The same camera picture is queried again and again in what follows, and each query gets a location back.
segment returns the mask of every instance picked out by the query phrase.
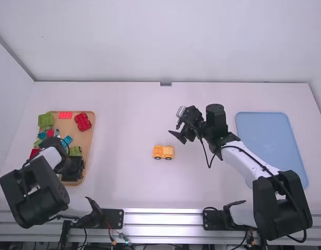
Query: wooden tray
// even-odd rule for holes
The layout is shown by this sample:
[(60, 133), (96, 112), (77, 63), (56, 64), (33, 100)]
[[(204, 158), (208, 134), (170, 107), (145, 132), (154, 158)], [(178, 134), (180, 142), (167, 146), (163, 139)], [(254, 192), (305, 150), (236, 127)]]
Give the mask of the wooden tray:
[[(60, 112), (71, 112), (71, 111), (50, 111), (50, 113), (53, 115), (53, 118), (54, 118), (53, 129), (54, 131), (56, 131), (56, 129), (60, 130), (60, 136), (62, 139), (64, 139), (67, 135), (72, 137), (72, 143), (69, 145), (69, 147), (80, 146), (82, 148), (82, 156), (85, 162), (85, 168), (83, 170), (81, 179), (78, 179), (78, 181), (74, 181), (74, 182), (62, 181), (62, 183), (63, 185), (77, 186), (81, 184), (85, 178), (85, 174), (87, 170), (89, 147), (91, 145), (93, 127), (95, 122), (95, 115), (92, 111), (72, 111), (71, 119), (59, 119), (58, 115), (60, 114)], [(77, 123), (74, 121), (74, 117), (82, 112), (87, 114), (88, 120), (91, 122), (91, 125), (92, 125), (90, 129), (84, 132), (81, 132), (78, 129)]]

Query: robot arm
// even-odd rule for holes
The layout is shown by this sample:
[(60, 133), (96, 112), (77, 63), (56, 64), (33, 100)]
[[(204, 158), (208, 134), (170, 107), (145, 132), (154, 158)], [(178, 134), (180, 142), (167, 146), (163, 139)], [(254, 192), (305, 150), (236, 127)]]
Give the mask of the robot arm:
[[(249, 151), (239, 137), (228, 131), (222, 105), (208, 105), (206, 111), (207, 120), (204, 121), (195, 106), (181, 106), (176, 113), (179, 118), (176, 129), (182, 123), (184, 126), (181, 132), (169, 132), (183, 144), (197, 137), (203, 145), (202, 139), (205, 139), (210, 151), (234, 167), (253, 189), (253, 208), (247, 209), (246, 201), (224, 206), (232, 222), (258, 228), (270, 241), (304, 230), (302, 241), (289, 236), (303, 242), (306, 229), (313, 222), (299, 176), (292, 170), (282, 172)], [(278, 201), (276, 193), (285, 199)]]
[(53, 218), (78, 219), (75, 228), (96, 226), (103, 217), (97, 203), (86, 197), (69, 197), (57, 173), (72, 172), (76, 166), (59, 138), (43, 141), (43, 150), (21, 169), (0, 178), (12, 215), (23, 228), (44, 224)]

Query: light blue mat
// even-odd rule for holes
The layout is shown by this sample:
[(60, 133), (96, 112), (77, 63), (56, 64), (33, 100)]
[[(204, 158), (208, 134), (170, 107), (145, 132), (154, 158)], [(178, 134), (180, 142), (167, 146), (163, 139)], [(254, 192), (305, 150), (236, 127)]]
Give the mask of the light blue mat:
[(238, 135), (246, 147), (266, 163), (282, 171), (293, 170), (305, 189), (307, 174), (289, 118), (280, 112), (239, 112)]

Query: red lego brick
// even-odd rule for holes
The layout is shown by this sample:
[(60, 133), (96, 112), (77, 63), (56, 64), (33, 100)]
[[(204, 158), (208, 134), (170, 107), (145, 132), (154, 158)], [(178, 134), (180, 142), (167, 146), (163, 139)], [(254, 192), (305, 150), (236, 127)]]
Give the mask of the red lego brick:
[(31, 159), (33, 156), (35, 156), (40, 150), (41, 150), (40, 148), (32, 149), (29, 159)]
[(47, 130), (47, 137), (53, 137), (54, 136), (54, 129), (48, 129)]
[(80, 113), (79, 115), (76, 115), (74, 119), (76, 123), (79, 123), (80, 121), (83, 121), (83, 120), (87, 121), (88, 117), (87, 117), (87, 114), (83, 112), (83, 113)]
[(60, 112), (58, 115), (58, 119), (71, 119), (72, 112)]
[(78, 129), (80, 130), (80, 131), (85, 131), (85, 130), (88, 130), (90, 127), (91, 127), (92, 125), (91, 125), (91, 123), (90, 123), (90, 121), (89, 120), (87, 120), (87, 121), (85, 121), (85, 122), (79, 122), (78, 123)]

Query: yellow toy car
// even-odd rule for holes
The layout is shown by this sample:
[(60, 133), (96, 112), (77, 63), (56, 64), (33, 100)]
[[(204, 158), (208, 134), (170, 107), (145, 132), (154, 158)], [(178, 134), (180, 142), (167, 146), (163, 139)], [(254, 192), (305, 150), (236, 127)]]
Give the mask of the yellow toy car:
[(161, 146), (161, 145), (156, 145), (153, 148), (153, 158), (154, 159), (161, 159), (165, 158), (166, 160), (171, 160), (174, 158), (174, 148), (172, 146)]

